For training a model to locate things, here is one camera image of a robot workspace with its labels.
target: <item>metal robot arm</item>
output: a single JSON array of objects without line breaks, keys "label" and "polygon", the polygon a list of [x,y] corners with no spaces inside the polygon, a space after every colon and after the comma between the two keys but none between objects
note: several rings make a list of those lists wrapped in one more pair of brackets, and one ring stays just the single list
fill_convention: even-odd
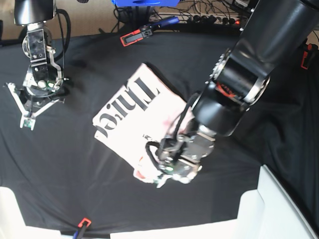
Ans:
[{"label": "metal robot arm", "polygon": [[30,58],[23,88],[14,83],[7,86],[22,113],[20,127],[34,128],[35,119],[56,102],[63,102],[68,94],[63,86],[63,69],[55,63],[51,33],[44,25],[56,15],[55,0],[15,0],[14,21],[26,25],[27,34],[22,43],[25,55]]},{"label": "metal robot arm", "polygon": [[318,0],[259,1],[238,42],[220,57],[192,105],[195,118],[188,130],[158,146],[158,160],[152,161],[165,180],[189,183],[197,175],[201,158],[213,150],[215,136],[232,134],[266,89],[271,71],[319,22],[318,11]]}]

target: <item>black lettering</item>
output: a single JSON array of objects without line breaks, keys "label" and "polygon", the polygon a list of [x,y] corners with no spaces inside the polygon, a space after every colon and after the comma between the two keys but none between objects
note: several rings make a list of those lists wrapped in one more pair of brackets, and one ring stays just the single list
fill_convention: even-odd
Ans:
[{"label": "black lettering", "polygon": [[145,100],[146,103],[149,104],[150,102],[152,102],[152,100],[155,98],[156,95],[149,89],[149,87],[140,78],[138,78],[135,82],[147,94],[147,96],[151,99],[151,101],[149,101],[149,102]]},{"label": "black lettering", "polygon": [[[129,88],[128,91],[125,91],[131,98],[133,101],[135,101],[136,104],[139,105],[139,107],[141,107],[143,109],[143,111],[145,111],[148,107],[134,94],[134,92]],[[127,108],[128,110],[133,110],[136,106],[136,104],[134,105],[130,105],[123,96],[119,96],[118,100],[125,106],[125,108]]]},{"label": "black lettering", "polygon": [[148,107],[134,94],[134,92],[129,88],[128,91],[125,91],[128,93],[128,95],[132,98],[133,101],[136,102],[136,104],[139,105],[145,111]]},{"label": "black lettering", "polygon": [[[109,110],[111,108],[111,105],[110,104],[107,104],[106,105],[106,108]],[[118,114],[114,115],[114,117],[118,117],[120,120],[122,120],[122,117],[119,116]]]},{"label": "black lettering", "polygon": [[96,125],[95,127],[96,127],[96,129],[97,129],[99,132],[101,132],[106,138],[108,137],[108,133],[106,132],[105,129],[103,129],[103,128],[97,126],[97,125]]},{"label": "black lettering", "polygon": [[125,117],[125,116],[128,115],[128,113],[126,113],[126,112],[124,111],[124,109],[122,109],[116,101],[113,101],[112,105],[114,106],[114,108],[117,109],[117,111],[118,111],[121,115],[123,115],[123,117]]},{"label": "black lettering", "polygon": [[131,105],[124,99],[123,96],[119,96],[119,97],[118,97],[118,100],[125,106],[125,108],[127,108],[127,109],[130,110],[130,111],[135,108],[135,105],[136,105],[136,104],[134,104],[134,105],[131,106]]},{"label": "black lettering", "polygon": [[[108,119],[109,121],[111,121],[112,123],[115,124],[115,127],[116,127],[116,125],[117,125],[116,118],[114,118],[113,116],[111,116],[111,115],[109,115],[109,114],[102,114],[102,115],[100,116],[100,122],[102,121],[102,119]],[[114,128],[109,127],[109,124],[107,123],[104,128],[105,128],[105,129],[112,130],[112,129],[115,129],[115,127],[114,127]]]}]

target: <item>power strip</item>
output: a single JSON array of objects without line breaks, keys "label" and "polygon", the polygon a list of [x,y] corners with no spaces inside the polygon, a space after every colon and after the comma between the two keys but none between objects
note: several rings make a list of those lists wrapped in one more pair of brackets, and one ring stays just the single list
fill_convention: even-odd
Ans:
[{"label": "power strip", "polygon": [[[229,21],[227,23],[223,22],[223,19],[226,18],[229,20],[229,16],[227,14],[197,14],[197,13],[180,13],[180,12],[159,12],[158,14],[152,14],[150,16],[150,22],[156,22],[161,20],[162,18],[169,17],[169,16],[177,16],[180,23],[188,23],[188,19],[192,17],[194,19],[195,16],[199,16],[200,18],[206,16],[209,18],[210,16],[214,16],[216,21],[214,24],[220,25],[229,25]],[[240,18],[237,16],[230,15],[231,19],[233,19],[234,25],[237,24],[240,26]]]}]

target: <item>black tablecloth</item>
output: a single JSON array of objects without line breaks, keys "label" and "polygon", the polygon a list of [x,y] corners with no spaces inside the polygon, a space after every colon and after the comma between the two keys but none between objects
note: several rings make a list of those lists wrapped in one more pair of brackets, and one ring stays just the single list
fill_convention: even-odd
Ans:
[{"label": "black tablecloth", "polygon": [[[143,62],[157,66],[187,99],[201,90],[236,38],[158,33],[129,47],[117,35],[73,38],[65,75],[75,87],[65,104],[20,129],[8,89],[0,91],[0,185],[11,188],[28,226],[71,231],[83,217],[96,236],[234,219],[241,195],[257,188],[259,168],[278,173],[319,225],[315,67],[300,68],[302,50],[272,74],[268,90],[234,135],[219,138],[188,185],[162,188],[132,176],[124,160],[94,139],[92,118]],[[22,84],[29,60],[21,46],[0,49],[0,84]]]}]

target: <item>clamp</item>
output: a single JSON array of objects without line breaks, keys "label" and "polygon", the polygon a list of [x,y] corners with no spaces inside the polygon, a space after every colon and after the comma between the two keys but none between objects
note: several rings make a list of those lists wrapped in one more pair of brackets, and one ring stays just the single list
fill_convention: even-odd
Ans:
[{"label": "clamp", "polygon": [[147,24],[133,32],[130,32],[129,34],[121,36],[121,43],[123,44],[123,46],[131,45],[133,43],[143,40],[144,38],[152,36],[153,32],[157,29],[160,29],[161,27],[176,23],[179,23],[179,19],[177,16],[166,17],[160,21]]},{"label": "clamp", "polygon": [[91,223],[92,223],[91,220],[87,218],[83,218],[78,225],[79,230],[75,232],[73,239],[82,239],[85,231],[87,230],[87,228],[90,226]]},{"label": "clamp", "polygon": [[308,69],[312,59],[315,57],[318,52],[318,46],[314,44],[308,44],[306,50],[304,51],[303,59],[301,61],[301,68],[305,70]]}]

